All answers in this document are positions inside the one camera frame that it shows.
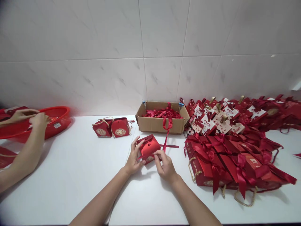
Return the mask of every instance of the forearm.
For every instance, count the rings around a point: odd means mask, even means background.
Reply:
[[[122,168],[116,176],[86,205],[73,219],[70,226],[99,226],[103,225],[121,188],[129,175]]]
[[[0,122],[0,128],[2,127],[5,127],[5,126],[8,126],[11,124],[11,121],[8,119],[8,120],[5,120],[5,121],[1,121]]]
[[[186,185],[180,175],[171,183],[171,187],[182,206],[189,225],[222,226],[207,206]]]
[[[24,172],[27,176],[36,168],[42,154],[46,125],[32,128],[24,147],[13,161],[11,168]]]
[[[34,127],[11,166],[0,172],[0,192],[5,191],[34,171],[41,157],[45,129],[45,125]]]

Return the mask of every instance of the human hand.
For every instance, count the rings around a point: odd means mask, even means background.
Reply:
[[[160,177],[169,183],[176,181],[179,178],[179,175],[173,166],[172,159],[162,150],[157,150],[154,155],[157,171]]]
[[[35,109],[21,109],[16,110],[16,112],[9,119],[10,123],[17,123],[23,121],[25,119],[29,119],[35,117],[39,113],[38,110]]]
[[[35,117],[29,119],[29,122],[32,124],[32,127],[37,126],[47,126],[48,122],[50,121],[49,117],[45,115],[45,113],[38,113]]]
[[[137,157],[138,157],[138,152],[140,146],[144,143],[144,140],[141,141],[137,145],[137,140],[140,138],[140,136],[137,136],[136,139],[134,139],[132,145],[131,145],[131,153],[129,154],[129,158],[124,166],[124,170],[128,175],[132,175],[136,173],[141,167],[146,163],[145,160],[138,162]]]

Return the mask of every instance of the white tile wall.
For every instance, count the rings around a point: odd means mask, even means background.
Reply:
[[[300,0],[1,3],[3,106],[135,114],[142,99],[275,96],[301,79]]]

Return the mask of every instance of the white table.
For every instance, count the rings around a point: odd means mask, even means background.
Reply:
[[[138,129],[135,137],[149,135]],[[160,144],[165,135],[155,134]],[[301,159],[292,154],[301,152],[301,131],[291,130],[289,134],[270,131],[267,137],[284,146],[276,159],[276,166],[297,179],[301,179]],[[220,190],[213,196],[212,188],[199,187],[191,179],[188,170],[188,157],[184,156],[184,135],[170,135],[169,145],[178,145],[179,149],[167,148],[177,173],[191,190],[205,203],[222,224],[247,223],[284,223],[301,222],[301,183],[284,185],[276,191],[258,194],[253,207],[244,207],[237,203],[233,194],[226,190],[226,199]],[[246,193],[250,202],[251,192]],[[179,225],[188,224],[184,212],[170,190],[169,185],[160,179],[154,162],[143,167],[142,172],[134,175],[121,191],[109,225]]]
[[[92,124],[103,117],[73,117],[71,127],[46,141],[37,170],[4,194],[5,225],[67,225],[106,186],[125,165],[137,124],[130,136],[98,138]],[[10,150],[22,147],[0,142]]]

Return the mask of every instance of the open cardboard box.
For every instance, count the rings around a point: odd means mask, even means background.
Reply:
[[[164,109],[166,107],[167,102],[146,101],[145,106],[142,103],[138,109],[138,112],[136,113],[136,120],[139,130],[142,132],[167,133],[167,130],[163,128],[163,118],[142,117],[142,115],[146,115],[146,110]],[[179,103],[171,103],[171,109],[179,111],[179,108]],[[179,112],[183,118],[172,119],[172,128],[169,131],[170,134],[182,134],[188,120],[190,119],[185,107],[182,107]]]

